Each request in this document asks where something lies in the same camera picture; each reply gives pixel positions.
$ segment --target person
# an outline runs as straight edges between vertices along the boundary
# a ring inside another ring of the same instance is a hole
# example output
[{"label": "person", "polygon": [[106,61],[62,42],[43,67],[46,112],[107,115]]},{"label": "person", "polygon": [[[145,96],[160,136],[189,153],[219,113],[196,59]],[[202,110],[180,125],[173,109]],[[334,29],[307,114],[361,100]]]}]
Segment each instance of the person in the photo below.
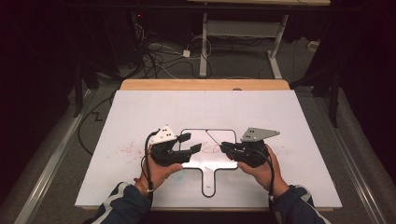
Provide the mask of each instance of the person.
[{"label": "person", "polygon": [[[276,155],[270,147],[268,147],[268,151],[275,172],[274,208],[280,211],[282,223],[330,223],[315,209],[311,194],[306,188],[289,186],[285,182]],[[252,175],[263,188],[266,190],[270,188],[272,176],[267,162],[256,168],[241,161],[237,164],[246,174]],[[157,189],[171,174],[183,169],[182,165],[178,163],[163,167],[156,164],[150,156],[148,156],[148,165],[154,189]],[[92,219],[93,223],[138,223],[151,207],[151,200],[147,193],[148,187],[149,184],[143,172],[140,178],[135,179],[134,185],[119,183],[106,201],[100,205]]]}]

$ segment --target desk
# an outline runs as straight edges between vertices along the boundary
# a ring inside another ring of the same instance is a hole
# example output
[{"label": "desk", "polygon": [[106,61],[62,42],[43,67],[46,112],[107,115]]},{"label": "desk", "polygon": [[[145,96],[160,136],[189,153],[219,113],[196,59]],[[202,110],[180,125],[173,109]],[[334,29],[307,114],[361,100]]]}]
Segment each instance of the desk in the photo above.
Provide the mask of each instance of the desk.
[{"label": "desk", "polygon": [[[235,87],[245,90],[251,87],[254,91],[225,91]],[[247,127],[278,130],[280,135],[266,143],[277,154],[285,180],[307,186],[319,209],[342,206],[297,97],[294,91],[287,90],[285,81],[182,79],[124,81],[110,109],[76,206],[96,208],[117,183],[132,183],[140,175],[140,158],[147,135],[165,123],[175,133],[185,128],[228,128],[235,130],[237,137]],[[201,179],[201,173],[196,170],[185,169],[171,175],[156,190],[152,209],[261,211],[268,208],[267,192],[239,169],[217,172],[217,191],[212,198],[203,196]]]},{"label": "desk", "polygon": [[[330,0],[189,0],[193,2],[209,3],[239,3],[252,5],[304,5],[304,6],[328,6]],[[202,31],[202,53],[200,62],[200,77],[206,77],[207,64],[207,36],[208,35],[232,35],[232,36],[253,36],[253,37],[274,37],[274,47],[267,51],[269,64],[273,71],[274,78],[282,78],[279,66],[276,62],[276,54],[282,40],[283,32],[289,15],[283,15],[280,22],[257,22],[257,21],[210,21],[207,13],[204,13]]]}]

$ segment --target controller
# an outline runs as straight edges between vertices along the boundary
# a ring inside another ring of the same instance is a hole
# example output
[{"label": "controller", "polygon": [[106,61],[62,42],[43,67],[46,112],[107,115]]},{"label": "controller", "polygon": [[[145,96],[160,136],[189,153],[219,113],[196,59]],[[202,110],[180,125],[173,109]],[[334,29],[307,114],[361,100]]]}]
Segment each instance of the controller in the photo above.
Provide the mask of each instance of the controller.
[{"label": "controller", "polygon": [[151,158],[161,166],[169,166],[173,163],[189,162],[191,155],[201,150],[202,144],[197,144],[187,150],[174,151],[176,142],[182,143],[191,139],[191,133],[175,135],[172,129],[165,125],[151,139]]},{"label": "controller", "polygon": [[277,131],[248,128],[241,137],[241,143],[222,142],[220,149],[230,160],[242,161],[252,168],[256,168],[265,164],[264,156],[269,157],[268,148],[263,139],[278,134]]}]

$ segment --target white board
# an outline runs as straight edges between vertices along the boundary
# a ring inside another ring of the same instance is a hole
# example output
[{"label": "white board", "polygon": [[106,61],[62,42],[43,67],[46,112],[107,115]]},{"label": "white board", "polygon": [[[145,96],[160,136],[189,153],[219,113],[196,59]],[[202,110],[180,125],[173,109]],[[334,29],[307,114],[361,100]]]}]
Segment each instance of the white board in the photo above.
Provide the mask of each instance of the white board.
[{"label": "white board", "polygon": [[[286,182],[306,186],[317,208],[342,206],[294,91],[118,91],[76,206],[100,205],[119,182],[134,183],[147,136],[164,124],[175,133],[231,129],[237,140],[248,127],[280,131],[264,141],[277,155]],[[239,169],[215,175],[210,198],[203,194],[200,170],[171,175],[155,191],[152,209],[268,207],[267,192],[252,176]]]}]

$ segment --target blue jacket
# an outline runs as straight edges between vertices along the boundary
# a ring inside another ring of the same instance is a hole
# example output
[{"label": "blue jacket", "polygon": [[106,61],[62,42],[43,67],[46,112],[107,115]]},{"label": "blue jacket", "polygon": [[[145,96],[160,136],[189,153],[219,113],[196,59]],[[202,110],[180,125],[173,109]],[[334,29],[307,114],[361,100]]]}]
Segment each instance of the blue jacket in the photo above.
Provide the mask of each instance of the blue jacket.
[{"label": "blue jacket", "polygon": [[[96,212],[94,224],[135,224],[147,213],[151,201],[133,185],[119,183]],[[302,186],[290,186],[275,201],[282,223],[330,223],[315,209],[311,194]]]}]

